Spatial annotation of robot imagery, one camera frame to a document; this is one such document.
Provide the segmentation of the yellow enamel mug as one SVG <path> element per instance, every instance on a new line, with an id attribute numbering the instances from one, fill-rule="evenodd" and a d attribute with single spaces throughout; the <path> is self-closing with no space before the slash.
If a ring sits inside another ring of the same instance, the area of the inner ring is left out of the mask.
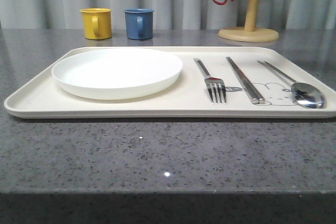
<path id="1" fill-rule="evenodd" d="M 112 37 L 111 9 L 84 8 L 80 12 L 86 39 L 103 40 Z"/>

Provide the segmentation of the silver metal chopstick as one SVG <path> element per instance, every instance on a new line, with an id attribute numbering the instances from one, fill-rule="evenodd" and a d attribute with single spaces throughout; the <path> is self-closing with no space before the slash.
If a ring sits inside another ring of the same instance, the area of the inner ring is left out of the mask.
<path id="1" fill-rule="evenodd" d="M 243 74 L 243 72 L 240 70 L 240 68 L 233 62 L 231 57 L 226 57 L 228 63 L 231 65 L 238 81 L 240 82 L 242 88 L 247 93 L 247 96 L 249 97 L 252 104 L 258 104 L 259 99 L 257 97 L 257 94 L 254 92 L 254 90 L 251 88 L 251 86 L 247 82 L 246 76 Z"/>
<path id="2" fill-rule="evenodd" d="M 262 96 L 262 94 L 257 90 L 257 88 L 252 84 L 252 82 L 247 78 L 248 84 L 251 86 L 251 88 L 254 90 L 254 92 L 257 94 L 257 97 L 259 99 L 258 104 L 265 104 L 265 98 Z"/>

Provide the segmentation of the cream rabbit print tray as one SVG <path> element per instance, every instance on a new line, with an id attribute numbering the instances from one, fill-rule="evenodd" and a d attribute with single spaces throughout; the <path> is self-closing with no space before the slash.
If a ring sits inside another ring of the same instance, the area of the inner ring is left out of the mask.
<path id="1" fill-rule="evenodd" d="M 335 91 L 274 50 L 262 47 L 162 47 L 183 62 L 179 79 L 168 89 L 137 99 L 99 101 L 80 98 L 59 87 L 51 67 L 11 94 L 7 112 L 26 119 L 210 117 L 210 118 L 332 118 Z M 231 57 L 265 98 L 252 104 L 226 57 Z M 199 58 L 211 75 L 225 82 L 226 104 L 212 104 L 204 78 L 194 62 Z M 299 82 L 318 88 L 326 98 L 323 109 L 294 103 L 290 82 L 271 72 L 258 60 L 267 61 Z"/>

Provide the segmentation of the silver metal spoon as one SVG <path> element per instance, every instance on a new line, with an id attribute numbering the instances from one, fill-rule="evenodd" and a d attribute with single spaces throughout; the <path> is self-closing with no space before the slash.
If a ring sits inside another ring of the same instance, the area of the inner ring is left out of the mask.
<path id="1" fill-rule="evenodd" d="M 267 61 L 258 60 L 258 63 L 291 82 L 291 93 L 296 104 L 310 109 L 323 109 L 326 105 L 326 98 L 324 94 L 315 86 L 305 82 L 296 81 L 294 78 L 290 77 Z"/>

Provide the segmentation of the wooden mug tree stand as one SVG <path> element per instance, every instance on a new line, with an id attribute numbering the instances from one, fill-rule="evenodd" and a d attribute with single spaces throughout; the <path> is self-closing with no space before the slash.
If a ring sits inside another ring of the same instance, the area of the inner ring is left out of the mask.
<path id="1" fill-rule="evenodd" d="M 271 42 L 279 38 L 277 31 L 256 26 L 259 0 L 248 0 L 244 27 L 229 27 L 218 31 L 224 39 L 241 42 Z"/>

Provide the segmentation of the blue enamel mug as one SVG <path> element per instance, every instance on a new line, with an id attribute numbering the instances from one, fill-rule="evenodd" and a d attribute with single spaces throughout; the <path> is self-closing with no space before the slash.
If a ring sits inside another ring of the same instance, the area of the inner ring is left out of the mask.
<path id="1" fill-rule="evenodd" d="M 154 10 L 144 8 L 125 9 L 125 25 L 127 38 L 147 40 L 153 37 Z"/>

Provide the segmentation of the white round plate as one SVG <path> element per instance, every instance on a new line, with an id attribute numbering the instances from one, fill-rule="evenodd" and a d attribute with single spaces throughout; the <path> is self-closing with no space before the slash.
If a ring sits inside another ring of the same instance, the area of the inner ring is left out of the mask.
<path id="1" fill-rule="evenodd" d="M 114 48 L 67 57 L 52 68 L 65 91 L 88 99 L 123 100 L 160 92 L 174 84 L 181 59 L 170 52 Z"/>

